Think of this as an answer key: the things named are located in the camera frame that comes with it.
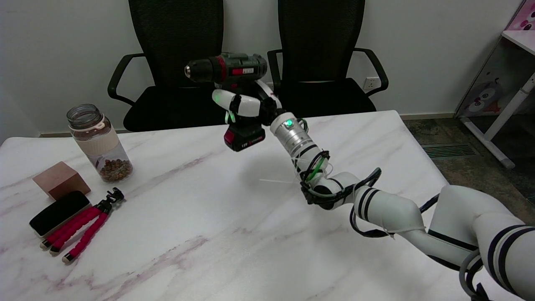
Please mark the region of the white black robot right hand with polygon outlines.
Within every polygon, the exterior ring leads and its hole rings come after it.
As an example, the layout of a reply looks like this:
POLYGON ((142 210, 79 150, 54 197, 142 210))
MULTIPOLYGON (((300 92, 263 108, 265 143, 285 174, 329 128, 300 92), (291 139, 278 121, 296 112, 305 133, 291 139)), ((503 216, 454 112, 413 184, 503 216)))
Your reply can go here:
POLYGON ((236 124, 243 118, 253 118, 262 125, 271 125, 277 116, 285 114, 279 98, 268 84, 256 80, 252 84, 254 96, 236 94, 217 88, 212 92, 212 100, 225 109, 225 123, 236 124))

